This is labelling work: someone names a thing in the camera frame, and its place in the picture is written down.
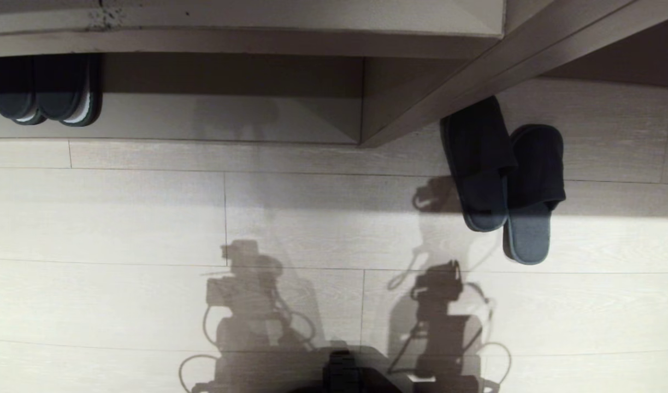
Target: slipper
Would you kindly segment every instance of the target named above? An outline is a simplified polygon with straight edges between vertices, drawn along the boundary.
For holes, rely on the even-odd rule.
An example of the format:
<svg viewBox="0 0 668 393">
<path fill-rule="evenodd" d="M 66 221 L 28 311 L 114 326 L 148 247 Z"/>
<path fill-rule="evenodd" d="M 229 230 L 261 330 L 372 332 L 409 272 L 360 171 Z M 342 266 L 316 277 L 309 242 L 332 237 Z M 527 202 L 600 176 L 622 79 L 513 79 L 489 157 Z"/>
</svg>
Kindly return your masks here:
<svg viewBox="0 0 668 393">
<path fill-rule="evenodd" d="M 32 59 L 0 57 L 0 114 L 22 125 L 45 121 L 35 99 Z"/>
<path fill-rule="evenodd" d="M 489 232 L 506 222 L 506 176 L 516 167 L 496 97 L 441 120 L 441 140 L 469 229 Z"/>
<path fill-rule="evenodd" d="M 507 255 L 539 264 L 550 251 L 550 217 L 564 194 L 564 144 L 551 126 L 529 124 L 511 134 L 518 169 L 509 174 L 509 219 L 504 226 Z"/>
<path fill-rule="evenodd" d="M 96 121 L 101 104 L 99 65 L 96 54 L 36 56 L 35 88 L 42 114 L 71 127 Z"/>
</svg>

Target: pair of slippers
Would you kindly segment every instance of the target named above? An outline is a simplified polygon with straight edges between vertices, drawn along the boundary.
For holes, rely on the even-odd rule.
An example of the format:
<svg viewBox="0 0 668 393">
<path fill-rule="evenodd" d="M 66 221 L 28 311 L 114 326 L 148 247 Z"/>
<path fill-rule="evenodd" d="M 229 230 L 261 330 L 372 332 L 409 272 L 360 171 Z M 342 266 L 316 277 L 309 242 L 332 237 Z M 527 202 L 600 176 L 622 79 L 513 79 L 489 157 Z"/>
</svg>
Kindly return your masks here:
<svg viewBox="0 0 668 393">
<path fill-rule="evenodd" d="M 467 227 L 504 227 L 508 257 L 544 261 L 551 213 L 566 199 L 559 131 L 529 124 L 509 136 L 498 100 L 489 97 L 444 118 L 441 137 Z"/>
<path fill-rule="evenodd" d="M 17 124 L 96 121 L 101 106 L 100 55 L 0 57 L 0 114 Z"/>
</svg>

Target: black slipper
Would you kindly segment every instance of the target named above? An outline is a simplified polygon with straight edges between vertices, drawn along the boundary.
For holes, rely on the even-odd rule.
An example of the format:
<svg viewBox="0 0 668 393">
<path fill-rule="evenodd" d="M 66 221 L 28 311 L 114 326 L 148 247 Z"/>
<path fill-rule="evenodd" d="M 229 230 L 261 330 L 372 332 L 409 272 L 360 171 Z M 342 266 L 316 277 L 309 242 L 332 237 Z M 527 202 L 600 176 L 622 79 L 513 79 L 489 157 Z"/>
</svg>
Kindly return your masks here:
<svg viewBox="0 0 668 393">
<path fill-rule="evenodd" d="M 101 105 L 99 65 L 96 54 L 35 57 L 35 88 L 42 114 L 72 127 L 96 121 Z"/>
<path fill-rule="evenodd" d="M 504 226 L 507 255 L 539 264 L 550 249 L 550 217 L 564 194 L 564 144 L 551 126 L 530 124 L 511 134 L 518 169 L 509 174 L 509 219 Z"/>
<path fill-rule="evenodd" d="M 45 121 L 35 99 L 32 56 L 0 57 L 0 114 L 22 125 Z"/>
<path fill-rule="evenodd" d="M 506 222 L 506 175 L 516 167 L 496 97 L 441 120 L 441 139 L 465 224 L 489 232 Z"/>
</svg>

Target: wooden floor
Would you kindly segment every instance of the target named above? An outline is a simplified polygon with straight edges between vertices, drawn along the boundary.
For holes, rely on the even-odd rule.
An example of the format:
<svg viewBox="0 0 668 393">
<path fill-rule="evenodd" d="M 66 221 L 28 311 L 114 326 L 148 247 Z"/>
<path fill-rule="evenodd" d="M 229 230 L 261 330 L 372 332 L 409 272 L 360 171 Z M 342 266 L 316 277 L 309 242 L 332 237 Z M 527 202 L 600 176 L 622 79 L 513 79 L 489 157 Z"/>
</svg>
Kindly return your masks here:
<svg viewBox="0 0 668 393">
<path fill-rule="evenodd" d="M 189 390 L 285 393 L 343 346 L 405 392 L 668 391 L 668 89 L 499 101 L 564 135 L 537 266 L 464 226 L 436 124 L 378 150 L 0 140 L 0 391 L 182 391 L 204 355 Z"/>
</svg>

